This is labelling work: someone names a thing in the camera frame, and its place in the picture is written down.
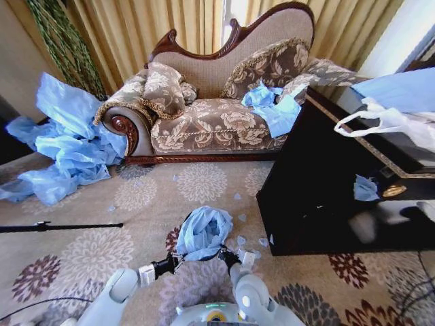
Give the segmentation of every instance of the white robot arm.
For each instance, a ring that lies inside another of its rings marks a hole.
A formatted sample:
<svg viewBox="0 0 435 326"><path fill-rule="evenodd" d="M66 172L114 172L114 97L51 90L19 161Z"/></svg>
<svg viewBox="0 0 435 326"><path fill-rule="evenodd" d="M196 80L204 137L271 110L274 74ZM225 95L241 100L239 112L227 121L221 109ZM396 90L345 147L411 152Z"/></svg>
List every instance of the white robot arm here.
<svg viewBox="0 0 435 326"><path fill-rule="evenodd" d="M172 326L207 325L207 321L216 320L236 323L241 319L259 326L305 326L289 308L280 306L270 297L264 282L253 275L249 268L244 268L237 255L223 248L218 257L225 261L228 267L237 305L218 303L178 308L179 316ZM116 271L79 321L67 321L68 323L65 322L61 326L119 325L124 308L136 290L147 287L165 272L174 273L178 265L177 257L168 255L165 260L153 261L138 271ZM215 319L213 316L221 316L222 319Z"/></svg>

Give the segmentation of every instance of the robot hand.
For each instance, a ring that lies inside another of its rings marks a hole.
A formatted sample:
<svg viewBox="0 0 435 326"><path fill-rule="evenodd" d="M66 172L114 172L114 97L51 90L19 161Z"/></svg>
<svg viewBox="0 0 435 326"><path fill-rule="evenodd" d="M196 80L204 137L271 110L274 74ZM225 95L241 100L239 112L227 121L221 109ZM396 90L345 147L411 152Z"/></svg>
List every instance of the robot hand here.
<svg viewBox="0 0 435 326"><path fill-rule="evenodd" d="M255 321L259 326L305 326L288 307L279 305L269 295L264 282L250 269L244 268L234 253L222 249L219 259L224 260L228 267L232 293L243 320Z"/></svg>
<svg viewBox="0 0 435 326"><path fill-rule="evenodd" d="M147 287L165 272L174 273L178 267L178 258L168 254L167 258L150 265L132 270L120 269L107 281L98 298L86 309L79 321L68 320L61 326L117 326L129 299L140 287Z"/></svg>

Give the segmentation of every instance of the sofa seat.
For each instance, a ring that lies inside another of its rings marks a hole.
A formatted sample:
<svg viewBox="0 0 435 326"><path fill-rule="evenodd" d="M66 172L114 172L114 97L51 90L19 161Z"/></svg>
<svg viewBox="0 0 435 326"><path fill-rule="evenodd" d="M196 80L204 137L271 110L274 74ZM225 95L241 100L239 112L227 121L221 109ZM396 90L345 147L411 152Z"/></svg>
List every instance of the sofa seat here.
<svg viewBox="0 0 435 326"><path fill-rule="evenodd" d="M196 100L177 119L157 119L152 146L162 156L279 151L287 135L271 138L266 122L250 111L240 100Z"/></svg>

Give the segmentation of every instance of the black pole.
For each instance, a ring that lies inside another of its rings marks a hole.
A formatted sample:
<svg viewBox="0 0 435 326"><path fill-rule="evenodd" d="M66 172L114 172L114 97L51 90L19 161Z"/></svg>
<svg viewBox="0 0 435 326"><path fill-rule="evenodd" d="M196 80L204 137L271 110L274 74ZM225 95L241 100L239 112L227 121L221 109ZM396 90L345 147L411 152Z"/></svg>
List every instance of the black pole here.
<svg viewBox="0 0 435 326"><path fill-rule="evenodd" d="M92 229L92 228L122 228L123 223L118 224L83 224L83 225L48 225L50 221L37 222L26 226L0 226L0 233L14 232L45 232L52 230Z"/></svg>

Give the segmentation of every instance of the floral carpet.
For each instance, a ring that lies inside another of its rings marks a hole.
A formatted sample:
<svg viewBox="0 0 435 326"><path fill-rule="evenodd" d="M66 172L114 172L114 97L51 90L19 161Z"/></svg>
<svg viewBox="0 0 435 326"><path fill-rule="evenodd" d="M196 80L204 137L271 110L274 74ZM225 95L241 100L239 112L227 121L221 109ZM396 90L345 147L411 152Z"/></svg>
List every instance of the floral carpet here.
<svg viewBox="0 0 435 326"><path fill-rule="evenodd" d="M1 180L49 163L32 154L0 166ZM433 251L273 257L259 243L266 234L255 199L272 165L121 165L111 169L111 179L81 187L52 207L36 198L18 204L0 202L2 225L41 220L54 225L124 222L120 229L0 235L0 318L43 300L93 300L118 268L164 259L174 249L189 212L209 205L233 216L226 244L234 250L255 251L254 272L270 294L307 325L435 325L434 284L428 282L435 276ZM243 245L237 236L246 239ZM226 266L217 259L189 262L176 275L163 276L138 291L122 324L168 325L176 306L214 301L234 302ZM23 321L59 325L70 316L79 317L87 304L49 301L3 319L0 325Z"/></svg>

